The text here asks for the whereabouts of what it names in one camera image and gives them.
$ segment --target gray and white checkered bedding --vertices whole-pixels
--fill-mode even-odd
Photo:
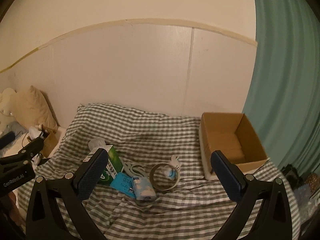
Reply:
[[[58,179],[76,171],[88,155],[88,142],[95,137],[113,144],[126,161],[151,168],[168,162],[171,155],[180,156],[181,180],[172,192],[157,193],[157,200],[142,203],[108,186],[95,187],[83,201],[87,212],[107,239],[211,239],[235,207],[218,180],[207,181],[199,152],[199,118],[169,117],[109,104],[80,106],[67,129],[59,150],[50,161],[36,169],[36,175]],[[288,193],[293,239],[300,230],[296,199],[281,172],[268,161],[255,172],[257,179],[271,181],[281,177]],[[25,211],[34,180],[19,190],[19,205]],[[258,213],[257,201],[240,236],[245,236]],[[74,236],[63,202],[58,204],[66,225]]]

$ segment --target green box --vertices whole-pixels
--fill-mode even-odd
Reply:
[[[110,185],[111,182],[114,180],[116,175],[123,171],[123,165],[119,158],[119,155],[113,145],[106,145],[95,147],[92,152],[96,152],[99,148],[105,149],[108,153],[108,164],[104,171],[102,172],[98,184],[102,185]]]

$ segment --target pillow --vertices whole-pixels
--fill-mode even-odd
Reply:
[[[42,124],[44,127],[57,130],[57,122],[52,116],[47,101],[41,91],[34,86],[12,95],[10,106],[12,115],[26,129]]]

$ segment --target blue fabric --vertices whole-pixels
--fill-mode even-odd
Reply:
[[[255,0],[257,56],[244,113],[278,167],[320,172],[320,23],[305,0]]]

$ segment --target white plush toy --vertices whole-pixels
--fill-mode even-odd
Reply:
[[[6,88],[0,94],[0,134],[4,131],[7,124],[15,121],[10,111],[10,98],[16,92],[12,88]]]

